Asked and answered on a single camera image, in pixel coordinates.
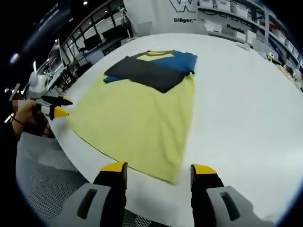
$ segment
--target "hand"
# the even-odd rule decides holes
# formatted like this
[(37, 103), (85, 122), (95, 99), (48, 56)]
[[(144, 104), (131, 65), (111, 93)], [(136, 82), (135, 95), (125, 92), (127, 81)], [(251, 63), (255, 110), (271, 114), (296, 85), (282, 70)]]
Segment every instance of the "hand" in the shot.
[(34, 100), (32, 100), (32, 99), (25, 100), (24, 105), (23, 105), (22, 109), (20, 110), (20, 113), (24, 117), (28, 118), (33, 114), (32, 110), (33, 110), (34, 106), (36, 106), (36, 102)]

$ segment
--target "white table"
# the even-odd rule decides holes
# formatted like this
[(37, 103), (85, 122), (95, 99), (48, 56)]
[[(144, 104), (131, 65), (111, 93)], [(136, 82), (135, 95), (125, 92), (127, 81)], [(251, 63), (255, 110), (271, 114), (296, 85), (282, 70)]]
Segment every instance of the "white table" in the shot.
[[(162, 34), (138, 38), (90, 68), (67, 92), (74, 105), (92, 83), (125, 56), (146, 50), (178, 50), (198, 56), (192, 128), (177, 186), (128, 169), (126, 208), (169, 226), (193, 226), (190, 165), (214, 168), (266, 218), (287, 207), (303, 173), (303, 94), (253, 50), (206, 35)], [(67, 127), (51, 128), (67, 157), (93, 182), (112, 159)]]

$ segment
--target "person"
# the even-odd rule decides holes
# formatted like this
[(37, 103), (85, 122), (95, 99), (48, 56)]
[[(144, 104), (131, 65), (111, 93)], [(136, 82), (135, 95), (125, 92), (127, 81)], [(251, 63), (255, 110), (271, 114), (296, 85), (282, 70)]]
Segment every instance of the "person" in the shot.
[(27, 132), (36, 136), (54, 137), (48, 120), (41, 111), (35, 108), (35, 100), (25, 100), (22, 95), (16, 94), (12, 104), (15, 112), (12, 126), (16, 136)]

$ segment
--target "white storage box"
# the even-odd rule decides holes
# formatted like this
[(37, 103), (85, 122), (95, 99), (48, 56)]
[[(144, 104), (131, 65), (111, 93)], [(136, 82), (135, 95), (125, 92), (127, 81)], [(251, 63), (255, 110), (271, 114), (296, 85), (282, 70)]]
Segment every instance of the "white storage box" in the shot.
[(207, 31), (218, 32), (218, 33), (222, 32), (222, 25), (217, 24), (213, 21), (206, 20), (204, 25), (205, 25), (205, 28), (207, 29)]
[(257, 34), (250, 31), (250, 30), (247, 30), (247, 39), (246, 39), (246, 42), (248, 42), (249, 44), (253, 44), (253, 40), (257, 38)]
[(200, 7), (202, 8), (213, 8), (213, 0), (199, 0)]
[(286, 37), (281, 31), (277, 29), (272, 29), (272, 33), (278, 38), (280, 42), (285, 43)]
[(245, 6), (232, 3), (231, 10), (233, 13), (239, 15), (240, 17), (248, 18), (248, 9), (246, 9)]
[(224, 10), (224, 11), (231, 11), (231, 2), (225, 1), (225, 0), (216, 0), (216, 4), (218, 9)]
[(293, 48), (293, 55), (296, 59), (298, 59), (299, 57), (299, 52), (297, 51), (297, 49)]
[(236, 32), (236, 38), (246, 41), (246, 35), (241, 32)]
[(293, 51), (294, 46), (292, 45), (292, 43), (288, 39), (285, 39), (285, 45), (286, 45), (286, 47), (288, 48), (288, 50), (290, 52)]

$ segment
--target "yellow t-shirt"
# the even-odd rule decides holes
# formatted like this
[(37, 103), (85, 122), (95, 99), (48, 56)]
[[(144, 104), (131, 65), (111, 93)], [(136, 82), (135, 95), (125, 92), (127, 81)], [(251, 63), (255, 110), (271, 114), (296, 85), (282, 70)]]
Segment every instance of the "yellow t-shirt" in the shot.
[[(163, 57), (173, 55), (149, 52), (137, 58)], [(71, 112), (70, 128), (114, 160), (175, 183), (192, 120), (194, 75), (165, 94), (128, 79), (105, 84), (104, 78), (97, 79)]]

